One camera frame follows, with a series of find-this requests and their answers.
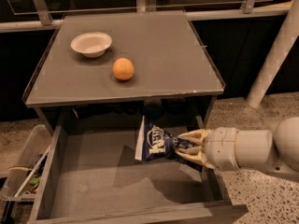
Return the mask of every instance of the open drawer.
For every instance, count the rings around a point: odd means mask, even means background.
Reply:
[[[135,164],[141,120],[63,112],[29,223],[232,223],[247,212],[232,206],[214,171],[167,159]]]

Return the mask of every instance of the small bowl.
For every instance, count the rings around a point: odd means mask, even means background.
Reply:
[[[87,33],[77,36],[71,43],[72,50],[89,58],[104,54],[112,44],[112,38],[104,33]]]

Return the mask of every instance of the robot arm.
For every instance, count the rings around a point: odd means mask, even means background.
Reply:
[[[202,130],[184,133],[182,139],[194,141]],[[177,151],[189,161],[221,171],[253,169],[267,175],[299,181],[299,118],[286,119],[275,130],[239,131],[218,128],[202,138],[199,155]]]

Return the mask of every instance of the black wall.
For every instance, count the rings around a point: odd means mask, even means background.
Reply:
[[[285,16],[276,16],[193,22],[226,83],[224,94],[219,98],[249,93],[284,19]],[[292,73],[288,76],[284,78],[290,79]],[[279,84],[279,91],[288,90],[281,79]]]

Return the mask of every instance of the table top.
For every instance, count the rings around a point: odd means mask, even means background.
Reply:
[[[103,32],[112,45],[98,58],[70,48],[88,32]],[[119,58],[131,60],[128,81],[113,77]],[[224,84],[182,11],[66,16],[25,103],[31,107],[217,95]]]

